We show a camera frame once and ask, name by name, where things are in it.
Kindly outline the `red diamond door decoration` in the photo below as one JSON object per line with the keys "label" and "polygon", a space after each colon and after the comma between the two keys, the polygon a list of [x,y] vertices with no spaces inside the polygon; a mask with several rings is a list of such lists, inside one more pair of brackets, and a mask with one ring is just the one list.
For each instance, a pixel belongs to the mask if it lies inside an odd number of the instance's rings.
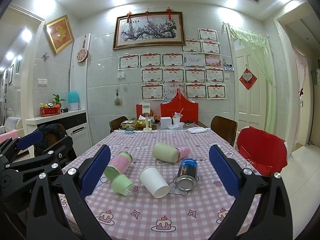
{"label": "red diamond door decoration", "polygon": [[247,90],[250,90],[250,88],[257,81],[257,77],[248,68],[246,68],[243,74],[240,76],[239,81]]}

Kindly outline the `gold framed red picture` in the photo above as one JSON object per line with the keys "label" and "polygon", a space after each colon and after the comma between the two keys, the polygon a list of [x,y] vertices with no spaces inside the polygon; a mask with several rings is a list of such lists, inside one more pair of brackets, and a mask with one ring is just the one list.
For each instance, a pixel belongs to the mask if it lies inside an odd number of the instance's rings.
{"label": "gold framed red picture", "polygon": [[67,15],[46,23],[44,29],[55,55],[74,42],[73,33]]}

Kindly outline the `pale green pink cup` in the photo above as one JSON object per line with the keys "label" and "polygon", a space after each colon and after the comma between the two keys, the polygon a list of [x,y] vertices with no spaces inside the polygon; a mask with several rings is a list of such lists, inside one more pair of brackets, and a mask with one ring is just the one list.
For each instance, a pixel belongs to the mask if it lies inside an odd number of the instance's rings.
{"label": "pale green pink cup", "polygon": [[152,156],[167,163],[176,163],[190,154],[188,146],[171,146],[157,142],[152,150]]}

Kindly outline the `red fabric chair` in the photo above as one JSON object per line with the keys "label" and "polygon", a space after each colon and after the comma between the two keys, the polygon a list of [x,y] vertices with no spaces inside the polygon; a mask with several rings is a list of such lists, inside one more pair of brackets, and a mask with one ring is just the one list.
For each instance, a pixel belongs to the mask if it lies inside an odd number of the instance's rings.
{"label": "red fabric chair", "polygon": [[274,134],[248,126],[237,139],[238,152],[262,176],[281,172],[287,166],[287,142]]}

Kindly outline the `yellow snack box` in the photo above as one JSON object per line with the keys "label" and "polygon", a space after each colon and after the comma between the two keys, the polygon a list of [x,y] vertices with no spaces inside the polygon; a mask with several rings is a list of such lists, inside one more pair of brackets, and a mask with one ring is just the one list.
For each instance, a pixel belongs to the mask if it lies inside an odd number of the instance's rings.
{"label": "yellow snack box", "polygon": [[[152,127],[154,124],[153,116],[148,117],[148,127]],[[146,119],[144,116],[140,115],[138,120],[136,121],[137,128],[146,128]]]}

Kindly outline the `blue white humidifier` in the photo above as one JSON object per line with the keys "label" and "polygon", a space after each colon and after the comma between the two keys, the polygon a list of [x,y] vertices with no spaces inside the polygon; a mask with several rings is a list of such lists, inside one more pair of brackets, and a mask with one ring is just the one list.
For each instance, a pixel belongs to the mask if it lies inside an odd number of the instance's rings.
{"label": "blue white humidifier", "polygon": [[70,111],[76,111],[79,109],[78,93],[74,90],[68,92],[68,107]]}

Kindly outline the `red white hanging fan ornament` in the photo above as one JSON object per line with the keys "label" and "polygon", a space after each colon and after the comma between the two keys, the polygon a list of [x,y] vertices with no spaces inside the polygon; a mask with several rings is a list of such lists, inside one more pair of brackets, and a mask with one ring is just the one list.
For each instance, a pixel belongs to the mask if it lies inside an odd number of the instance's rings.
{"label": "red white hanging fan ornament", "polygon": [[86,61],[86,59],[88,58],[88,54],[89,54],[88,45],[89,43],[88,43],[87,35],[85,35],[82,41],[82,47],[80,48],[80,50],[76,55],[76,60],[78,63],[82,63]]}

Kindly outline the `white box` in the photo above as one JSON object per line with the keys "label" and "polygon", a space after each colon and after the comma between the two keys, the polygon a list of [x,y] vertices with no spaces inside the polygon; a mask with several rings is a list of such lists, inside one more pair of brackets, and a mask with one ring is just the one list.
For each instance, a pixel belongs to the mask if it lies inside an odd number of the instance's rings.
{"label": "white box", "polygon": [[172,118],[161,117],[160,124],[161,124],[161,129],[168,129],[172,125]]}

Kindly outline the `pink checkered tablecloth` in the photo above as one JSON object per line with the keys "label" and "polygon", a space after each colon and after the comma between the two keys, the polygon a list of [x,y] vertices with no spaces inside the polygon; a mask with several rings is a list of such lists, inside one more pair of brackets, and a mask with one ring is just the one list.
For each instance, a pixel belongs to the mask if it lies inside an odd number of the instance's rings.
{"label": "pink checkered tablecloth", "polygon": [[[166,154],[188,148],[197,162],[196,181],[186,181],[191,190],[177,188],[180,163],[161,160],[154,149],[166,145]],[[227,217],[235,198],[225,189],[209,161],[209,150],[219,146],[240,167],[251,164],[212,131],[162,131],[126,134],[113,132],[78,156],[63,169],[78,168],[107,145],[121,172],[113,190],[102,176],[85,202],[99,225],[112,239],[208,239]]]}

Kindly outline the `white black sideboard cabinet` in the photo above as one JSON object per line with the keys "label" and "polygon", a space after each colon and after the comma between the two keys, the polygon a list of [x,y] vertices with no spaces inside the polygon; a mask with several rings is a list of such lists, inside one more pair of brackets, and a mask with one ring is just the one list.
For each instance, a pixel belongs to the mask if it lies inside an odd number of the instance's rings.
{"label": "white black sideboard cabinet", "polygon": [[58,115],[37,116],[25,120],[26,134],[30,134],[42,125],[57,124],[62,131],[73,139],[76,156],[85,153],[92,147],[89,135],[87,111],[85,109],[68,111]]}

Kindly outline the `pink towel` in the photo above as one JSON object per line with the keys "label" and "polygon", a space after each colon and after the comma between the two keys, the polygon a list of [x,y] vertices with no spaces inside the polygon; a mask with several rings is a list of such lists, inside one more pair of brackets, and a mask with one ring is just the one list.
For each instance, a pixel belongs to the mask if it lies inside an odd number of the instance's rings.
{"label": "pink towel", "polygon": [[12,131],[1,134],[0,143],[6,141],[8,138],[16,139],[17,137],[18,137],[18,130],[14,129]]}

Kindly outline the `pink green clear plastic cup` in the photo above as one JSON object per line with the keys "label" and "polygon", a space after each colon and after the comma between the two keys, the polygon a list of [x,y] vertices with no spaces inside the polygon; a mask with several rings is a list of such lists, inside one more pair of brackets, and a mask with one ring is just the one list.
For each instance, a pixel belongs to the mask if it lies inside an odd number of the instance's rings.
{"label": "pink green clear plastic cup", "polygon": [[121,151],[109,162],[104,174],[108,180],[113,181],[118,175],[124,174],[131,163],[131,154]]}

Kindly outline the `blue black spray can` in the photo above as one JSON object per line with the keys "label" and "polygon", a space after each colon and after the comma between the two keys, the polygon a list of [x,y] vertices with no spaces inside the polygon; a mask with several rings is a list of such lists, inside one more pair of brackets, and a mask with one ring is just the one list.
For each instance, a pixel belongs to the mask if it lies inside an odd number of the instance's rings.
{"label": "blue black spray can", "polygon": [[197,185],[197,161],[195,159],[184,159],[179,166],[176,187],[181,191],[193,190]]}

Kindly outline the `green potted plant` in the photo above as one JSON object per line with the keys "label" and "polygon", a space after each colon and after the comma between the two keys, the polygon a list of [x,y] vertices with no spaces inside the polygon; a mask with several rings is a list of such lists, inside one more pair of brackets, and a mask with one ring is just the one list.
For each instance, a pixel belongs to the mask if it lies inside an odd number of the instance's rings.
{"label": "green potted plant", "polygon": [[62,102],[65,101],[65,99],[61,98],[59,94],[53,94],[53,101],[52,104],[54,106],[58,105],[60,108],[62,107]]}

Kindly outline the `brown wooden chair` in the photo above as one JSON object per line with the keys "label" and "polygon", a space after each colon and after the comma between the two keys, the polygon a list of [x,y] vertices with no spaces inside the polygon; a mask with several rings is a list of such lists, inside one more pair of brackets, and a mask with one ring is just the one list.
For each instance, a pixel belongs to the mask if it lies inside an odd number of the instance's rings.
{"label": "brown wooden chair", "polygon": [[238,123],[222,116],[214,116],[210,128],[222,139],[234,146]]}
{"label": "brown wooden chair", "polygon": [[116,119],[113,119],[109,122],[110,126],[110,133],[114,132],[115,130],[118,130],[121,128],[121,123],[124,121],[127,121],[128,118],[125,116],[118,117]]}

